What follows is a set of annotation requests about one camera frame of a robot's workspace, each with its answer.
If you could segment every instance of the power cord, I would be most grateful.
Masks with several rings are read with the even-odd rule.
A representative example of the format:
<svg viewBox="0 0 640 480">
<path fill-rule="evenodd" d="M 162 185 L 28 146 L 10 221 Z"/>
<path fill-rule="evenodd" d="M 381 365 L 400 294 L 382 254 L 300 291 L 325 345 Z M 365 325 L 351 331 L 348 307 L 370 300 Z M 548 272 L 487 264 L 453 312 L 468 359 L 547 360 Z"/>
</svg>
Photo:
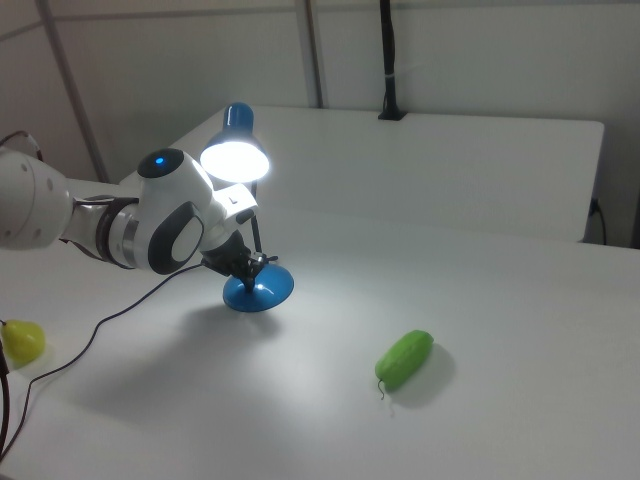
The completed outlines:
<svg viewBox="0 0 640 480">
<path fill-rule="evenodd" d="M 0 452 L 4 449 L 7 441 L 7 433 L 9 432 L 9 417 L 11 414 L 11 396 L 9 395 L 9 366 L 2 352 L 2 343 L 0 343 L 0 383 L 2 384 L 2 427 L 0 427 Z"/>
<path fill-rule="evenodd" d="M 16 439 L 18 438 L 18 435 L 20 434 L 20 432 L 22 431 L 22 428 L 24 427 L 24 423 L 25 420 L 27 418 L 27 410 L 29 408 L 29 398 L 31 396 L 31 387 L 33 386 L 33 384 L 35 382 L 37 382 L 38 380 L 42 380 L 43 378 L 46 378 L 50 375 L 53 375 L 54 373 L 58 373 L 61 370 L 64 370 L 65 368 L 70 367 L 71 365 L 73 365 L 74 363 L 76 363 L 80 357 L 82 357 L 87 350 L 89 350 L 89 347 L 91 346 L 91 344 L 93 343 L 93 340 L 96 338 L 96 335 L 98 333 L 98 329 L 106 322 L 108 322 L 109 320 L 113 320 L 116 317 L 119 317 L 121 315 L 124 315 L 125 313 L 133 310 L 135 307 L 137 307 L 138 305 L 140 305 L 142 302 L 144 302 L 147 298 L 149 298 L 151 295 L 153 295 L 155 292 L 157 292 L 162 286 L 164 286 L 167 282 L 169 282 L 171 279 L 177 277 L 178 275 L 181 275 L 185 272 L 188 272 L 190 270 L 193 270 L 195 268 L 201 267 L 202 264 L 198 264 L 198 265 L 193 265 L 191 267 L 187 267 L 187 268 L 183 268 L 182 270 L 178 270 L 175 273 L 172 273 L 171 275 L 169 275 L 167 278 L 165 278 L 162 282 L 160 282 L 158 285 L 156 285 L 154 288 L 152 288 L 151 290 L 149 290 L 147 293 L 145 293 L 142 297 L 140 297 L 140 299 L 129 305 L 127 308 L 125 308 L 124 310 L 120 310 L 118 313 L 114 313 L 113 315 L 110 315 L 106 318 L 103 318 L 102 320 L 100 320 L 98 322 L 98 324 L 95 326 L 95 328 L 93 329 L 93 334 L 91 335 L 91 338 L 89 339 L 89 341 L 87 342 L 87 344 L 85 345 L 85 347 L 82 349 L 82 351 L 76 355 L 72 360 L 70 360 L 69 362 L 65 363 L 64 365 L 62 365 L 61 367 L 58 367 L 54 370 L 51 370 L 50 372 L 47 373 L 43 373 L 42 375 L 35 377 L 33 380 L 31 380 L 29 382 L 29 386 L 27 387 L 27 396 L 24 400 L 24 408 L 22 409 L 22 417 L 20 418 L 20 423 L 18 424 L 18 427 L 16 428 L 16 431 L 14 432 L 13 436 L 11 437 L 11 440 L 9 441 L 9 444 L 7 445 L 7 448 L 4 449 L 4 451 L 2 451 L 2 454 L 0 455 L 0 463 L 2 463 L 2 461 L 5 459 L 5 457 L 7 456 L 7 453 L 9 453 L 9 450 L 11 450 L 11 447 L 13 446 L 13 444 L 15 443 Z M 9 388 L 8 388 L 8 384 L 6 385 L 6 389 L 5 384 L 3 382 L 2 384 L 3 386 L 3 393 L 6 391 L 6 397 L 8 398 L 8 394 L 9 394 Z M 6 400 L 6 403 L 4 403 L 6 410 L 8 411 L 9 408 L 9 402 L 8 400 Z M 8 424 L 9 421 L 9 416 L 8 413 L 6 415 L 6 422 Z"/>
<path fill-rule="evenodd" d="M 589 218 L 593 217 L 596 213 L 600 215 L 600 223 L 602 224 L 602 244 L 607 244 L 607 225 L 604 221 L 604 213 L 602 213 L 602 208 L 600 208 L 600 202 L 598 202 L 597 198 L 592 198 L 591 203 L 589 204 Z"/>
<path fill-rule="evenodd" d="M 44 162 L 44 160 L 42 159 L 42 151 L 40 150 L 40 145 L 38 145 L 38 142 L 36 142 L 36 139 L 33 138 L 33 136 L 29 132 L 25 132 L 24 130 L 18 130 L 17 132 L 10 133 L 6 137 L 1 138 L 0 147 L 14 137 L 25 137 L 27 139 L 27 142 L 29 142 L 29 144 L 36 151 L 36 156 L 38 157 L 38 160 L 40 160 L 41 162 Z"/>
</svg>

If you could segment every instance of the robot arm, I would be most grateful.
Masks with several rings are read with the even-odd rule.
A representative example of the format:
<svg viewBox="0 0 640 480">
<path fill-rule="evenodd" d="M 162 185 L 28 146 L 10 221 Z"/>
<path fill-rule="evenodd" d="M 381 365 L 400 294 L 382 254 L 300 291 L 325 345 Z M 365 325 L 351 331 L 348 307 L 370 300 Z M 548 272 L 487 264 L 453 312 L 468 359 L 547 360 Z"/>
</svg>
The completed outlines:
<svg viewBox="0 0 640 480">
<path fill-rule="evenodd" d="M 202 167 L 176 149 L 147 155 L 138 174 L 137 196 L 75 199 L 59 172 L 0 149 L 0 247 L 42 248 L 61 239 L 105 262 L 163 275 L 199 250 L 205 266 L 250 291 L 264 261 L 251 257 L 238 231 L 258 208 L 247 188 L 214 191 Z"/>
</svg>

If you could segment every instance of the white wall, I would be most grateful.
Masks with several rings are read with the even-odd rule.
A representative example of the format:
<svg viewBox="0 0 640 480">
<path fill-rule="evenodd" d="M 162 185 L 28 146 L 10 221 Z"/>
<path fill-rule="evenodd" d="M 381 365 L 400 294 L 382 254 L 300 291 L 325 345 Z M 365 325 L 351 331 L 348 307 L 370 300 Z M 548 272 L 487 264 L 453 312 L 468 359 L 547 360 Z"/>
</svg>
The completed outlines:
<svg viewBox="0 0 640 480">
<path fill-rule="evenodd" d="M 434 3 L 443 2 L 393 11 L 400 106 L 603 122 L 595 194 L 609 243 L 628 245 L 640 186 L 640 5 L 425 8 Z M 380 109 L 377 2 L 318 0 L 317 18 L 328 106 Z M 599 240 L 599 224 L 590 232 Z"/>
<path fill-rule="evenodd" d="M 0 1 L 0 72 L 0 137 L 27 130 L 47 163 L 68 177 L 96 180 L 32 1 Z M 23 140 L 8 146 L 33 155 Z"/>
<path fill-rule="evenodd" d="M 112 181 L 232 101 L 308 106 L 293 2 L 230 3 L 51 2 Z"/>
<path fill-rule="evenodd" d="M 326 106 L 380 109 L 378 1 L 312 3 Z M 403 108 L 605 124 L 595 193 L 610 243 L 629 245 L 640 183 L 638 2 L 392 3 Z M 230 101 L 313 106 L 302 4 L 49 0 L 109 179 Z M 0 61 L 0 133 L 27 128 L 56 168 L 96 178 L 33 0 L 0 0 Z M 599 241 L 592 223 L 588 238 Z"/>
</svg>

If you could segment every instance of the blue desk lamp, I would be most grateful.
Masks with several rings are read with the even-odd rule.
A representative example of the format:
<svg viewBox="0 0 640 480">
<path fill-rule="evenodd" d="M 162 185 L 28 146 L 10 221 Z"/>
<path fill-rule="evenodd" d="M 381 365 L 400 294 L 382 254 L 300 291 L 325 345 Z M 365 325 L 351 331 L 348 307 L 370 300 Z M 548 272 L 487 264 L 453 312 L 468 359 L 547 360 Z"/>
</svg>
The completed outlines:
<svg viewBox="0 0 640 480">
<path fill-rule="evenodd" d="M 256 197 L 258 179 L 269 171 L 269 159 L 253 136 L 253 110 L 245 103 L 233 103 L 224 112 L 222 131 L 202 151 L 200 164 L 210 175 L 231 183 L 251 182 Z M 281 266 L 269 263 L 262 253 L 256 217 L 251 219 L 256 255 L 266 265 L 249 288 L 240 279 L 229 278 L 222 291 L 224 302 L 240 312 L 261 312 L 284 302 L 293 291 L 293 277 Z"/>
</svg>

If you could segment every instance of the lamp shade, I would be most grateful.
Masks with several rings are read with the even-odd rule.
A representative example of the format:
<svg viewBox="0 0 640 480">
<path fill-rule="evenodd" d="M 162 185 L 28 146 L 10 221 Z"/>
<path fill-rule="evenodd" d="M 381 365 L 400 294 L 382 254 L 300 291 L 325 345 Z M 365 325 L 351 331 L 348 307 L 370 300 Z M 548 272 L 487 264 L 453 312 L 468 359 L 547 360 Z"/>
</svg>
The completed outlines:
<svg viewBox="0 0 640 480">
<path fill-rule="evenodd" d="M 253 136 L 253 111 L 246 103 L 233 103 L 224 112 L 222 131 L 200 155 L 210 175 L 232 183 L 258 180 L 269 171 L 269 159 Z"/>
</svg>

